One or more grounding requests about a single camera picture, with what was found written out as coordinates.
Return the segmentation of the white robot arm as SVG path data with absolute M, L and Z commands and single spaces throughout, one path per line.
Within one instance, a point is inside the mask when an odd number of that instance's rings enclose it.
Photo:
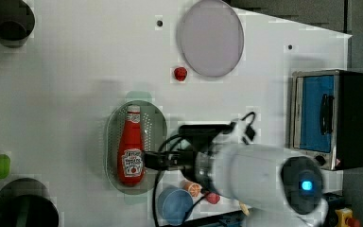
M 282 218 L 282 227 L 320 227 L 324 179 L 314 158 L 257 144 L 246 117 L 229 124 L 187 124 L 143 155 L 145 167 L 181 172 L 203 190 Z

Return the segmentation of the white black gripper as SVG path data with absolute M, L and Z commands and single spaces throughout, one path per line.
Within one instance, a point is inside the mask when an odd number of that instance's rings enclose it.
M 167 152 L 145 151 L 145 168 L 156 171 L 179 170 L 187 180 L 210 180 L 213 143 L 207 139 L 177 139 Z

